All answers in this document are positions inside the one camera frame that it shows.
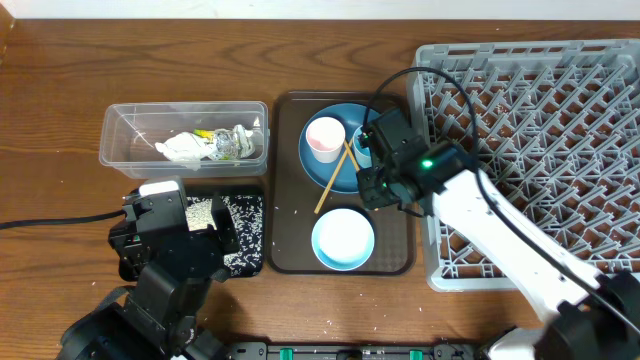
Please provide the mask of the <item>white rice pile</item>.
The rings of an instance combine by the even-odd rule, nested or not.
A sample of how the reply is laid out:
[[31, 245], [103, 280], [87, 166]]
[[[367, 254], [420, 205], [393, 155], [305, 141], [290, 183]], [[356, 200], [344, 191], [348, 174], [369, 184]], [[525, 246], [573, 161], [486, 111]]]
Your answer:
[[[262, 195], [220, 195], [229, 209], [240, 251], [226, 255], [224, 263], [234, 278], [256, 276], [263, 267], [264, 199]], [[211, 197], [188, 197], [186, 217], [191, 231], [213, 225]]]

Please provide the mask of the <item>light blue cup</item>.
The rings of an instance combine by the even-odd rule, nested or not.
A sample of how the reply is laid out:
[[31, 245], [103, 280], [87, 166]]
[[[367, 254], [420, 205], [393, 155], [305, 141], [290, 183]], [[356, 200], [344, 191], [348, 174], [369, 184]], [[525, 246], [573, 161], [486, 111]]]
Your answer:
[[372, 166], [371, 154], [369, 148], [363, 148], [359, 142], [359, 136], [362, 134], [362, 127], [358, 127], [352, 136], [352, 150], [356, 162], [360, 168], [370, 168]]

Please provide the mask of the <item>white tissue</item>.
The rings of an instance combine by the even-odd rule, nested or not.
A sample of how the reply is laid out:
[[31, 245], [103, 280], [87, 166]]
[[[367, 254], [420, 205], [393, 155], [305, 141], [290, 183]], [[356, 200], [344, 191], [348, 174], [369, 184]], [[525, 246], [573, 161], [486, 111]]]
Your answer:
[[237, 124], [232, 128], [232, 133], [236, 157], [245, 159], [253, 156], [257, 149], [254, 141], [256, 132], [253, 129], [247, 129], [243, 125]]

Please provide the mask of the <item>yellow silver snack wrapper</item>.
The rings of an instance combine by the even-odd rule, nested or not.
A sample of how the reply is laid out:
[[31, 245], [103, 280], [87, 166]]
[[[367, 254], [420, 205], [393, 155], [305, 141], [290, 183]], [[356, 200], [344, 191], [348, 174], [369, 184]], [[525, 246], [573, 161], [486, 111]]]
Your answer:
[[221, 128], [215, 130], [196, 129], [194, 134], [205, 138], [213, 148], [213, 153], [209, 155], [212, 160], [239, 160], [236, 157], [233, 142], [232, 129]]

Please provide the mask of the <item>light blue bowl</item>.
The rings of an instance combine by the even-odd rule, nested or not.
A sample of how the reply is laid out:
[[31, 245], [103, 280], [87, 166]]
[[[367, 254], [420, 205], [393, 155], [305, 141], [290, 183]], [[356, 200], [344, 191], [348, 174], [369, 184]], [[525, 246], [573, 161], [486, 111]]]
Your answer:
[[361, 212], [339, 208], [322, 215], [311, 232], [316, 258], [336, 271], [352, 271], [363, 266], [375, 247], [375, 231]]

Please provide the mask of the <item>white napkin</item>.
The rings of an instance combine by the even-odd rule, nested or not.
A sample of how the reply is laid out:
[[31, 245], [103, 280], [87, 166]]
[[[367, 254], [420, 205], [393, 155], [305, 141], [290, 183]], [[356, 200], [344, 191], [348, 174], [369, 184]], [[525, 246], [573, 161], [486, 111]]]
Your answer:
[[170, 161], [200, 161], [213, 153], [205, 138], [182, 132], [165, 142], [156, 142], [155, 148]]

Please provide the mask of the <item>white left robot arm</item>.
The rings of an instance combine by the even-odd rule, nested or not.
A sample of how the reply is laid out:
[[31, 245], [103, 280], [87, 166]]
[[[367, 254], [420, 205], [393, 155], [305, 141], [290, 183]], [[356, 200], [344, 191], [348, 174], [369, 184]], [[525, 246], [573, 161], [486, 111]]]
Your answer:
[[231, 276], [239, 249], [231, 213], [212, 196], [212, 223], [188, 227], [182, 190], [128, 196], [109, 232], [123, 287], [63, 334], [61, 359], [224, 359], [225, 345], [197, 324], [213, 282]]

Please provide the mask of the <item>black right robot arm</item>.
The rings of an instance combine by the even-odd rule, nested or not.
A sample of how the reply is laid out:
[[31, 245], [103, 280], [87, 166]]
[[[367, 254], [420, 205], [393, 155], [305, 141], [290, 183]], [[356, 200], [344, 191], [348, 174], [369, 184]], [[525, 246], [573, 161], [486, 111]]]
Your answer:
[[393, 109], [364, 122], [372, 165], [357, 174], [366, 208], [416, 203], [458, 231], [507, 276], [544, 326], [514, 328], [483, 359], [636, 359], [639, 282], [613, 277], [562, 248], [494, 187], [459, 146], [428, 146]]

